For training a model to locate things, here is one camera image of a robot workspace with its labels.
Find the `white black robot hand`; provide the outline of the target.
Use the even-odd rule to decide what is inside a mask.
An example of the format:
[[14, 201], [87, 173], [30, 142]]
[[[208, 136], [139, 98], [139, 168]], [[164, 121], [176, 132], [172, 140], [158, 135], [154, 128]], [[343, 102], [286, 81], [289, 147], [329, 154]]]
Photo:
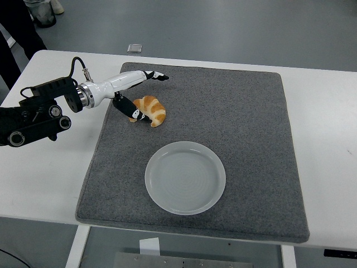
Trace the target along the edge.
[[121, 91], [135, 87], [149, 79], [165, 81], [168, 76], [156, 71], [127, 71], [100, 83], [88, 80], [78, 86], [78, 93], [82, 95], [80, 97], [82, 106], [88, 109], [98, 106], [104, 99], [112, 99], [114, 107], [129, 119], [152, 122], [149, 116], [121, 94]]

